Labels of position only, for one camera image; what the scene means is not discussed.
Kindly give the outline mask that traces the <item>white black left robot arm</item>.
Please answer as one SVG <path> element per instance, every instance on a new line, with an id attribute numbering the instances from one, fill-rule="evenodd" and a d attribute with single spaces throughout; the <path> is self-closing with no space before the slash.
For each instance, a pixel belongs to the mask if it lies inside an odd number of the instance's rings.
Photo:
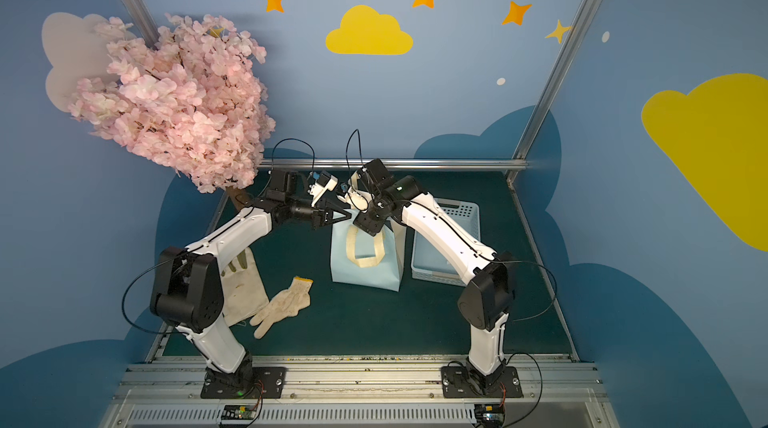
<path id="1" fill-rule="evenodd" d="M 295 219 L 314 228 L 348 217 L 338 199 L 339 181 L 323 171 L 305 180 L 306 195 L 297 192 L 300 174 L 273 170 L 256 198 L 223 227 L 185 248 L 164 250 L 154 274 L 149 308 L 153 315 L 183 334 L 206 360 L 206 380 L 222 382 L 240 396 L 254 383 L 250 354 L 225 321 L 222 270 L 256 240 Z"/>

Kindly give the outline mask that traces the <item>light blue delivery bag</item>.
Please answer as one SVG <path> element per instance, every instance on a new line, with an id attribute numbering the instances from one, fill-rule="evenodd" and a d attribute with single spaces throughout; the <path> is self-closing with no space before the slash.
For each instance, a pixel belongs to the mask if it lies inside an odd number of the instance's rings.
<path id="1" fill-rule="evenodd" d="M 332 281 L 398 292 L 404 271 L 406 229 L 386 222 L 380 233 L 370 236 L 353 225 L 359 211 L 349 208 L 351 219 L 333 225 Z"/>

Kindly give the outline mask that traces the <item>cream work glove under arm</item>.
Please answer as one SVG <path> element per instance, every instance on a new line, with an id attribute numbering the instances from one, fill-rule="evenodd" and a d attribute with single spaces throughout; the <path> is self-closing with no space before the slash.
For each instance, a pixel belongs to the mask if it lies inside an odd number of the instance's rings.
<path id="1" fill-rule="evenodd" d="M 253 253 L 246 248 L 221 269 L 223 316 L 228 326 L 250 319 L 269 304 Z"/>

